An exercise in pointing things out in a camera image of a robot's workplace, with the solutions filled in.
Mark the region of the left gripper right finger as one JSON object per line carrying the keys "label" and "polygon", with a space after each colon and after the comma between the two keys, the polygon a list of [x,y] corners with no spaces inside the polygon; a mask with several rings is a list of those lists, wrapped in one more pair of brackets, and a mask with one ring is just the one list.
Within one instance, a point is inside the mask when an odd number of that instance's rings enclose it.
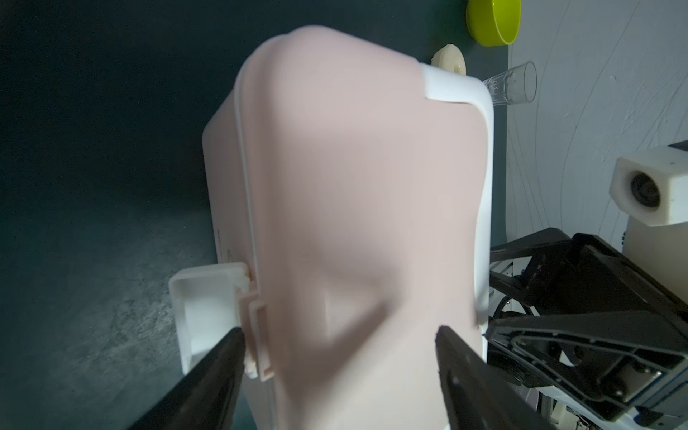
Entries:
{"label": "left gripper right finger", "polygon": [[451,429],[552,429],[449,326],[435,336],[435,354]]}

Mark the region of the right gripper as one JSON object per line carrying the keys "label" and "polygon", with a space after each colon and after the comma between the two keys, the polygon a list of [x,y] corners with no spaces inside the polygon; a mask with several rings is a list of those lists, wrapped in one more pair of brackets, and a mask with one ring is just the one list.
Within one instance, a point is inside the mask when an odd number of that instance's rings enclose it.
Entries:
{"label": "right gripper", "polygon": [[687,422],[687,306],[597,236],[549,228],[494,247],[492,262],[525,258],[489,284],[498,306],[488,363],[508,382],[555,387],[591,415],[630,415],[648,429]]}

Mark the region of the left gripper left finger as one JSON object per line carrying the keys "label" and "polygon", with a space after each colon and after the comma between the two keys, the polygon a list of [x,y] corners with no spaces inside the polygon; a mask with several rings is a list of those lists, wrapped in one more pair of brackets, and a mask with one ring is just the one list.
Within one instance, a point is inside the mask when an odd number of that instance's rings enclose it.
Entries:
{"label": "left gripper left finger", "polygon": [[245,334],[231,329],[132,429],[229,429],[243,374]]}

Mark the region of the pink first aid box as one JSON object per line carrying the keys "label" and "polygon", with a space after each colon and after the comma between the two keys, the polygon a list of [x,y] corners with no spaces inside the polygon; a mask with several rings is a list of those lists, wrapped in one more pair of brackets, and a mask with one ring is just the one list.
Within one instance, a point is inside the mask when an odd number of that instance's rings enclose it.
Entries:
{"label": "pink first aid box", "polygon": [[444,429],[435,336],[487,356],[480,80],[322,26],[268,39],[202,133],[218,262],[169,281],[182,369],[238,327],[260,429]]}

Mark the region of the clear plastic cup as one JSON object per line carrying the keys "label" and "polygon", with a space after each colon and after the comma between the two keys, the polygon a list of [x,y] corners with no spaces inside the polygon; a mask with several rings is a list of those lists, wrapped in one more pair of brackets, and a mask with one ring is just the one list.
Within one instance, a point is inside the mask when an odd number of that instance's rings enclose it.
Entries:
{"label": "clear plastic cup", "polygon": [[535,100],[538,71],[532,61],[483,80],[495,106],[528,104]]}

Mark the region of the green table mat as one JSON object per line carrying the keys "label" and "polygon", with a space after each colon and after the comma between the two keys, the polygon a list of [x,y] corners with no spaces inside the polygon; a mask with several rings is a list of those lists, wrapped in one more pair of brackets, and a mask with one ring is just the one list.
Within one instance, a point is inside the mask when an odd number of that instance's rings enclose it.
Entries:
{"label": "green table mat", "polygon": [[5,1],[1,426],[123,429],[181,378],[168,279],[214,263],[202,130],[263,41],[325,25],[508,66],[462,1]]}

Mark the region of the cream round brush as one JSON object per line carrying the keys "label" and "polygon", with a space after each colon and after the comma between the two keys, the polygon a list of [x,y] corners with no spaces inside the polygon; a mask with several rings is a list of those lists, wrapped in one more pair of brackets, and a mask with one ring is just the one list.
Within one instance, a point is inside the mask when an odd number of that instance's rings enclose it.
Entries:
{"label": "cream round brush", "polygon": [[464,55],[460,49],[453,44],[447,44],[439,49],[431,59],[431,66],[443,69],[447,72],[456,73],[457,75],[467,74]]}

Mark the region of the green bowl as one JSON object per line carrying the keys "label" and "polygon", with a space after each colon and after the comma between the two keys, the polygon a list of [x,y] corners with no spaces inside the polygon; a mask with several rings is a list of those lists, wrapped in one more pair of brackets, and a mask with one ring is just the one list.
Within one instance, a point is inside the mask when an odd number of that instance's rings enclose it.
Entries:
{"label": "green bowl", "polygon": [[483,47],[510,46],[518,38],[521,0],[469,0],[469,34]]}

